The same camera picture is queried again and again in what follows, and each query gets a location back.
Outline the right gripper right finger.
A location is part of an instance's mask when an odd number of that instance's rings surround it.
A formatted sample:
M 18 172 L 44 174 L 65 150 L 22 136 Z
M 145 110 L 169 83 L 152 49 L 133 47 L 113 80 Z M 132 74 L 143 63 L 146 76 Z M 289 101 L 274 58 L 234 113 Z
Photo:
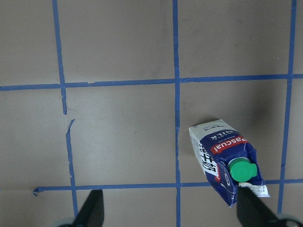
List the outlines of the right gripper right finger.
M 301 227 L 303 225 L 297 218 L 278 217 L 248 187 L 238 188 L 237 218 L 243 227 Z

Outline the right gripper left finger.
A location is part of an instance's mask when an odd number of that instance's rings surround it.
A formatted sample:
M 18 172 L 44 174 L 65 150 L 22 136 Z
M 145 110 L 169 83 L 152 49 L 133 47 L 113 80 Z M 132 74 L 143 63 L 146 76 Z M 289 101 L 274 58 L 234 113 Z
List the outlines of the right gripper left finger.
M 103 190 L 92 190 L 71 226 L 102 227 L 104 224 L 104 218 Z

